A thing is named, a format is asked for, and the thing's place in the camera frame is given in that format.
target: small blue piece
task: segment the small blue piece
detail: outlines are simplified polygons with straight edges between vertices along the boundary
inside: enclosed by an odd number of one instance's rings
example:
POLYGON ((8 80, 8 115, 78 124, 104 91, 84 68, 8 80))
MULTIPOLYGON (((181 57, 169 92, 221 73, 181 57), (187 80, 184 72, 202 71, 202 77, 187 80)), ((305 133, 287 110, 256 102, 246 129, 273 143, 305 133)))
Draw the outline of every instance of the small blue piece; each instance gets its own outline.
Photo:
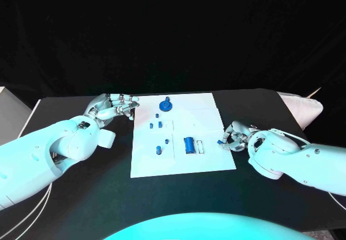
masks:
POLYGON ((162 151, 162 147, 158 146, 158 147, 156 147, 156 154, 158 154, 158 155, 162 155, 162 153, 163 153, 163 151, 162 151))
POLYGON ((166 97, 166 100, 161 102, 159 107, 163 112, 168 112, 172 110, 174 105, 169 97, 166 97))
POLYGON ((195 154, 197 153, 197 150, 195 150, 195 146, 194 146, 194 137, 187 137, 184 139, 185 141, 185 151, 187 151, 187 154, 195 154))

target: blue object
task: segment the blue object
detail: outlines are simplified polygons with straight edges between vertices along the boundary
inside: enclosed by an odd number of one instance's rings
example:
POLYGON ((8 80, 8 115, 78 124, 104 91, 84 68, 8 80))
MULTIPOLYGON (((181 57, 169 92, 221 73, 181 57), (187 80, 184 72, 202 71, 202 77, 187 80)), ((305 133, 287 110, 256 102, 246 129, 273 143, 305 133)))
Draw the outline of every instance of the blue object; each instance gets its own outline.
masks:
POLYGON ((166 97, 166 100, 161 102, 159 107, 163 112, 168 112, 172 110, 174 105, 169 97, 166 97))
POLYGON ((158 155, 162 155, 162 152, 163 152, 163 151, 162 151, 162 147, 158 146, 158 147, 156 147, 156 154, 158 154, 158 155))
POLYGON ((227 213, 195 212, 162 216, 138 223, 107 240, 313 240, 276 223, 227 213))
POLYGON ((197 150, 195 150, 195 146, 194 146, 194 137, 187 137, 184 139, 185 141, 185 151, 187 151, 187 154, 195 154, 197 153, 197 150))

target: black curtain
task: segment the black curtain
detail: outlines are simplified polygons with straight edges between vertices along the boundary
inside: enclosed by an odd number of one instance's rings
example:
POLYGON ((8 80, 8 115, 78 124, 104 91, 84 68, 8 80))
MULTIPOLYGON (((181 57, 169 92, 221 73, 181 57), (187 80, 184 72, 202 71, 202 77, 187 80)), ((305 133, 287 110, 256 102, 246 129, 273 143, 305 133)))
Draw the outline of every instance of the black curtain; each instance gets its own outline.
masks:
POLYGON ((308 96, 322 87, 308 136, 344 145, 344 3, 2 1, 0 85, 31 107, 101 93, 267 88, 308 96))

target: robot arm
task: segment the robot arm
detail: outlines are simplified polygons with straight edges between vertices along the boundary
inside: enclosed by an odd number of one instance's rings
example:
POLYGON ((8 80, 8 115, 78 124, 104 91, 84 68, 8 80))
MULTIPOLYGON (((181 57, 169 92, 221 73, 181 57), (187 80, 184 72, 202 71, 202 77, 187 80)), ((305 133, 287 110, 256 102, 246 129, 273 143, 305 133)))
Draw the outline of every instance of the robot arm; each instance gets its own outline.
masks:
POLYGON ((312 144, 287 132, 259 130, 237 121, 236 127, 234 142, 218 143, 233 151, 249 148, 249 163, 261 175, 277 180, 286 173, 302 184, 346 196, 346 148, 312 144))
POLYGON ((93 155, 97 146, 112 148, 116 133, 103 128, 117 116, 135 119, 132 109, 140 106, 139 100, 136 96, 101 94, 84 115, 0 146, 0 210, 37 194, 93 155))

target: robotic hand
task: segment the robotic hand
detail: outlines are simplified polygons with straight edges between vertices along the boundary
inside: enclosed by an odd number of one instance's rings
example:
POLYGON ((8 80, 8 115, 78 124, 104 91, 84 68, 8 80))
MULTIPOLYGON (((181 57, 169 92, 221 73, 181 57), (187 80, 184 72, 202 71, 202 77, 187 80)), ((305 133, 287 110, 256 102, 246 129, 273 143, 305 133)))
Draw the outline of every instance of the robotic hand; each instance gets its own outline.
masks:
POLYGON ((130 95, 101 94, 84 115, 0 146, 0 210, 37 194, 93 155, 97 146, 112 148, 116 133, 103 128, 117 116, 135 119, 132 109, 140 106, 139 100, 130 95))
POLYGON ((313 144, 285 131, 260 130, 238 121, 218 144, 236 152, 249 149, 249 163, 267 178, 277 180, 286 173, 302 184, 346 196, 346 148, 313 144))

